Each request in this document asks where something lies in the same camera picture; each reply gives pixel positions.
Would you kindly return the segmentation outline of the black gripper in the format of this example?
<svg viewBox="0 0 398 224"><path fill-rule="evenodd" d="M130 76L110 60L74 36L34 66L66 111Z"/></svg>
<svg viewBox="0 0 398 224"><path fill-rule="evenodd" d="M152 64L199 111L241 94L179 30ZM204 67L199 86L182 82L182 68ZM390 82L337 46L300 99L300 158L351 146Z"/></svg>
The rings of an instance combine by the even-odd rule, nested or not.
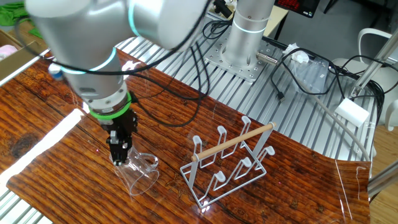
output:
<svg viewBox="0 0 398 224"><path fill-rule="evenodd" d="M117 118L99 121L101 127L109 134L107 143L115 166L120 166L126 161L132 147L132 133L137 132L137 122L137 114L132 109L127 109Z"/></svg>

